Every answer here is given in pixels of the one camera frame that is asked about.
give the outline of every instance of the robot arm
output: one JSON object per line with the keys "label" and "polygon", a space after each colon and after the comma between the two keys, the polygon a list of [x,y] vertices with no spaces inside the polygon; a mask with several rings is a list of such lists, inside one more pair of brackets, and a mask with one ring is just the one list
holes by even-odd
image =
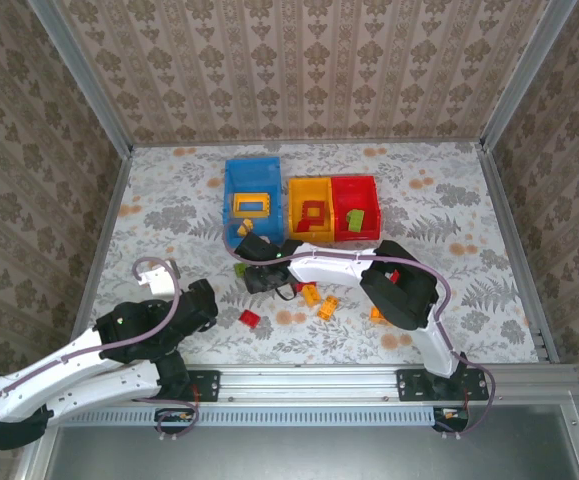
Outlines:
{"label": "robot arm", "polygon": [[[287,240],[277,247],[249,233],[235,253],[254,261],[310,254],[275,265],[248,267],[245,270],[247,290],[258,293],[299,282],[359,286],[387,321],[410,332],[428,372],[449,378],[456,371],[458,359],[449,350],[437,323],[430,320],[438,301],[436,278],[413,266],[366,260],[369,256],[416,260],[397,243],[385,240],[376,249],[350,252],[298,240]],[[356,259],[326,256],[336,253],[353,254]]]}
{"label": "robot arm", "polygon": [[[172,279],[168,282],[173,288]],[[186,336],[211,328],[218,314],[213,289],[206,280],[181,291],[171,321],[156,335],[66,360],[66,355],[75,351],[148,332],[162,322],[170,307],[171,302],[163,300],[121,303],[67,346],[23,370],[0,375],[2,392],[28,373],[60,361],[0,396],[0,449],[31,443],[48,426],[109,403],[154,396],[183,399],[189,374],[176,347]]]}

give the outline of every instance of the wall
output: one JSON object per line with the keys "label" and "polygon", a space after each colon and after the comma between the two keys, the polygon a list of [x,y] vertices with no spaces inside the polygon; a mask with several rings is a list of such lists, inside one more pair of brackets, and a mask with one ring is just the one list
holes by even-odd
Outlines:
{"label": "wall", "polygon": [[560,354],[579,364],[579,2],[494,156]]}
{"label": "wall", "polygon": [[118,168],[29,6],[0,0],[0,372],[68,340]]}
{"label": "wall", "polygon": [[546,0],[59,0],[138,144],[479,136]]}

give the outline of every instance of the floral wallpaper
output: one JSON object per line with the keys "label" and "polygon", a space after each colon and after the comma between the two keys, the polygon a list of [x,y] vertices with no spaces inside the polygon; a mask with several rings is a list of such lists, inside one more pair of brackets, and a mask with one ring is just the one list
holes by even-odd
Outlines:
{"label": "floral wallpaper", "polygon": [[119,162],[31,8],[0,0],[0,372],[69,339]]}
{"label": "floral wallpaper", "polygon": [[560,354],[579,365],[579,1],[494,156]]}
{"label": "floral wallpaper", "polygon": [[[183,288],[206,278],[216,292],[217,325],[180,345],[189,364],[421,363],[408,332],[370,321],[373,305],[359,288],[318,285],[323,299],[339,299],[327,322],[301,295],[285,302],[273,291],[247,293],[222,245],[224,162],[261,156],[280,157],[285,211],[291,177],[373,175],[382,239],[399,242],[451,284],[444,321],[458,348],[480,362],[537,361],[473,143],[137,148],[91,321],[123,301],[151,298],[129,272],[136,258],[152,255],[176,261]],[[244,309],[261,317],[253,330],[238,321]]]}
{"label": "floral wallpaper", "polygon": [[59,0],[136,144],[479,137],[547,0]]}

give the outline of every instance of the purple cable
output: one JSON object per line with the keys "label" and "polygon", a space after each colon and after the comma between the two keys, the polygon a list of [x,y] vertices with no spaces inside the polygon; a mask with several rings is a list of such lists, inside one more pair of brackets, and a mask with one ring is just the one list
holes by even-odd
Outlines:
{"label": "purple cable", "polygon": [[[176,436],[178,436],[178,437],[182,437],[184,435],[187,435],[189,432],[191,432],[196,427],[196,424],[198,423],[198,420],[200,417],[200,412],[198,411],[198,408],[195,405],[193,405],[192,403],[185,402],[184,400],[158,400],[158,399],[151,399],[151,398],[142,398],[142,399],[136,400],[136,401],[145,402],[145,403],[161,403],[161,404],[166,404],[166,405],[171,405],[172,403],[175,403],[176,405],[183,405],[183,406],[193,410],[193,419],[191,420],[189,425],[187,425],[185,427],[185,429],[182,432],[176,434]],[[160,414],[160,418],[158,418],[158,423],[156,424],[156,431],[158,433],[161,433],[161,434],[164,433],[162,431],[162,422],[164,421],[165,418],[167,418],[168,416],[170,416],[174,413],[176,413],[176,412],[162,412]]]}
{"label": "purple cable", "polygon": [[[171,276],[171,279],[172,279],[174,285],[177,284],[178,280],[176,279],[176,274],[171,269],[171,267],[164,260],[161,260],[160,258],[156,258],[156,257],[141,257],[134,262],[133,266],[131,267],[131,272],[133,273],[133,276],[136,277],[137,280],[140,280],[140,274],[138,273],[138,265],[140,265],[141,263],[144,263],[144,262],[153,262],[153,263],[160,265],[161,267],[164,267],[165,271]],[[97,345],[95,347],[87,347],[87,348],[83,348],[82,350],[76,350],[75,352],[71,352],[67,355],[64,355],[63,357],[61,357],[58,360],[53,360],[53,361],[47,363],[46,365],[38,367],[36,370],[28,373],[24,377],[21,377],[18,380],[16,380],[15,382],[13,382],[11,385],[3,388],[2,390],[0,390],[0,397],[2,397],[3,394],[5,394],[5,395],[8,394],[9,392],[14,390],[15,388],[17,388],[20,385],[22,385],[23,383],[31,380],[32,378],[40,375],[41,373],[46,372],[50,368],[53,368],[56,365],[60,365],[63,362],[67,362],[67,361],[71,360],[72,358],[76,358],[76,357],[79,357],[80,355],[85,355],[87,353],[102,352],[104,350],[110,350],[112,348],[126,347],[128,345],[133,345],[134,343],[142,342],[143,340],[146,340],[148,338],[153,337],[156,333],[160,332],[163,328],[165,328],[167,326],[167,324],[171,321],[174,313],[176,312],[176,309],[178,308],[179,302],[180,302],[180,290],[178,288],[174,288],[173,302],[171,303],[171,308],[167,312],[167,315],[158,325],[156,325],[154,328],[152,328],[148,332],[145,332],[142,335],[138,335],[138,336],[133,337],[133,338],[128,338],[127,340],[121,340],[119,342],[108,343],[106,345]]]}
{"label": "purple cable", "polygon": [[478,425],[480,425],[480,423],[485,419],[485,417],[489,413],[489,410],[491,409],[491,406],[493,404],[493,399],[494,399],[495,394],[496,394],[496,381],[493,378],[493,374],[491,373],[491,371],[489,369],[487,369],[486,367],[482,366],[479,363],[474,363],[470,360],[467,360],[466,358],[461,357],[460,354],[454,350],[453,344],[451,343],[451,340],[449,339],[449,335],[447,334],[447,331],[445,330],[445,327],[442,324],[442,320],[440,318],[440,315],[445,310],[445,308],[447,308],[447,305],[449,305],[449,301],[451,300],[451,286],[449,285],[449,282],[447,281],[447,279],[445,277],[443,277],[440,272],[438,272],[437,270],[435,270],[427,265],[424,265],[420,262],[416,262],[414,260],[408,260],[406,258],[384,257],[384,256],[379,256],[379,255],[356,255],[355,253],[339,253],[339,252],[333,253],[333,252],[325,252],[325,251],[320,251],[320,252],[318,252],[317,255],[312,253],[312,252],[302,252],[302,253],[296,253],[293,255],[287,255],[286,257],[279,257],[279,258],[274,258],[273,260],[265,260],[265,261],[247,260],[246,258],[243,258],[240,255],[238,255],[234,251],[234,249],[229,247],[229,244],[227,242],[227,228],[229,228],[229,226],[234,225],[238,222],[240,222],[240,220],[231,220],[231,221],[227,222],[227,224],[225,225],[225,228],[222,231],[222,242],[224,243],[225,248],[227,249],[227,252],[229,253],[229,255],[234,257],[239,262],[246,263],[247,265],[254,265],[254,266],[275,265],[277,263],[284,263],[288,260],[297,260],[299,258],[318,256],[318,257],[327,257],[327,258],[341,258],[344,260],[356,260],[356,261],[369,260],[369,261],[377,261],[377,262],[396,263],[399,265],[410,265],[412,267],[419,268],[420,270],[422,270],[424,272],[430,273],[431,275],[436,277],[438,279],[438,281],[442,284],[443,288],[445,289],[445,298],[442,301],[442,303],[440,304],[440,306],[434,312],[434,319],[435,319],[436,325],[438,327],[438,330],[440,331],[440,335],[442,335],[442,338],[443,338],[445,344],[447,345],[447,348],[449,348],[449,351],[451,352],[451,354],[454,357],[456,357],[460,362],[464,363],[465,365],[467,365],[469,367],[473,367],[473,368],[477,368],[477,369],[482,370],[489,377],[489,381],[491,382],[491,392],[489,393],[489,400],[487,401],[485,411],[482,413],[481,417],[478,419],[478,421],[476,423],[474,423],[469,428],[466,428],[462,432],[453,432],[453,431],[451,431],[451,429],[449,427],[446,427],[444,424],[440,424],[440,425],[444,428],[447,428],[449,433],[453,433],[454,435],[457,435],[458,433],[460,433],[460,434],[464,435],[464,434],[472,431]]}

